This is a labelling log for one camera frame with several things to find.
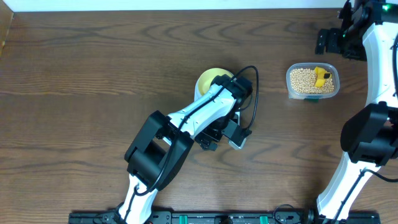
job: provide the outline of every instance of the wooden table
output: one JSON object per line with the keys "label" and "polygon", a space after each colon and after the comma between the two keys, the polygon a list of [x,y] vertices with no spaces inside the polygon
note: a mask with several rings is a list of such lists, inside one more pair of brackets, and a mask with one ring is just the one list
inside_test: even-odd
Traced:
{"label": "wooden table", "polygon": [[[196,144],[155,205],[174,210],[305,208],[341,158],[340,131],[363,108],[365,62],[315,55],[321,28],[337,9],[17,13],[0,59],[1,223],[66,223],[72,210],[124,201],[123,156],[155,110],[193,101],[209,68],[260,71],[253,134],[244,150],[223,139],[215,152]],[[340,92],[318,103],[290,100],[294,63],[326,62]],[[254,80],[254,74],[246,77]],[[251,111],[244,113],[245,121]],[[381,173],[396,177],[398,163]],[[398,185],[372,178],[354,210],[396,223]]]}

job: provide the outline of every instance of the container of beans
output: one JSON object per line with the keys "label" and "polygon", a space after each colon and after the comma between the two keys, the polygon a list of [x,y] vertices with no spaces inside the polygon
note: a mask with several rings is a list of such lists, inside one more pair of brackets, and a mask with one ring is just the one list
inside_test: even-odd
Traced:
{"label": "container of beans", "polygon": [[[323,68],[331,77],[322,87],[315,87],[315,68]],[[286,72],[287,89],[291,99],[324,99],[335,96],[340,89],[340,80],[334,66],[327,63],[297,63]]]}

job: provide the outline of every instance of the beans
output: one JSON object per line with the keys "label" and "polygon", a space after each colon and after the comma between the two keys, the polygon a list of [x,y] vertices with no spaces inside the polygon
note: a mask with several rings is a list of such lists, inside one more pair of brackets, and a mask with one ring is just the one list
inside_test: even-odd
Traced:
{"label": "beans", "polygon": [[297,68],[293,69],[290,73],[290,82],[297,93],[333,93],[335,86],[331,79],[332,78],[327,79],[323,87],[315,87],[314,85],[317,81],[317,74],[315,74],[314,70],[309,68]]}

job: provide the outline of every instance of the clear plastic container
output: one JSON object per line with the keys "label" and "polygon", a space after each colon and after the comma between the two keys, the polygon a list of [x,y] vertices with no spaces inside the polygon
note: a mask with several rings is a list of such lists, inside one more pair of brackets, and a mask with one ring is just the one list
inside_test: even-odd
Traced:
{"label": "clear plastic container", "polygon": [[[331,81],[333,82],[333,85],[335,86],[335,90],[333,93],[298,93],[296,92],[293,87],[292,83],[290,82],[290,73],[293,69],[297,68],[309,68],[311,70],[314,70],[315,67],[320,67],[324,68],[326,71],[331,73]],[[289,91],[289,98],[291,99],[298,99],[298,100],[304,100],[304,99],[324,99],[324,98],[330,98],[332,96],[335,96],[340,89],[340,80],[338,78],[338,73],[337,70],[334,66],[327,64],[327,63],[297,63],[292,65],[286,72],[286,83],[287,83],[287,90]]]}

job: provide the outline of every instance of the green strip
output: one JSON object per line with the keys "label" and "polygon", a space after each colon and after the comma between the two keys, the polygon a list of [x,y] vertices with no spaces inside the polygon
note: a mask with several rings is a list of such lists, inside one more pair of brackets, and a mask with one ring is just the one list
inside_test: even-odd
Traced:
{"label": "green strip", "polygon": [[260,224],[268,224],[268,217],[260,217]]}
{"label": "green strip", "polygon": [[188,224],[188,216],[180,215],[180,224]]}

